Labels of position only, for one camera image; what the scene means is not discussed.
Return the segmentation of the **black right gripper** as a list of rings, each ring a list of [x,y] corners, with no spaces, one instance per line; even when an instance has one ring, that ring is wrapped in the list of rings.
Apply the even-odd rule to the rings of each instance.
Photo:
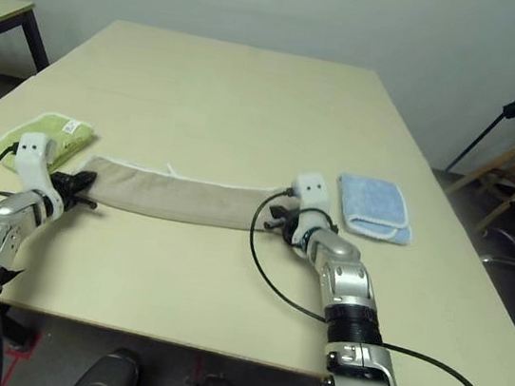
[[[295,232],[299,224],[300,212],[298,209],[287,209],[280,205],[271,205],[270,214],[272,218],[265,221],[263,227],[266,231],[278,229],[281,238],[291,247],[299,247],[299,240],[295,239]]]

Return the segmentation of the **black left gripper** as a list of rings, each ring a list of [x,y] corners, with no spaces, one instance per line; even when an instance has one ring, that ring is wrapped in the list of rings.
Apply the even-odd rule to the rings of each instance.
[[[68,209],[72,209],[79,204],[87,206],[89,209],[96,208],[96,202],[81,195],[92,186],[95,179],[97,179],[97,173],[92,170],[81,170],[74,175],[65,172],[54,172],[50,175],[51,183],[60,195],[64,208]]]

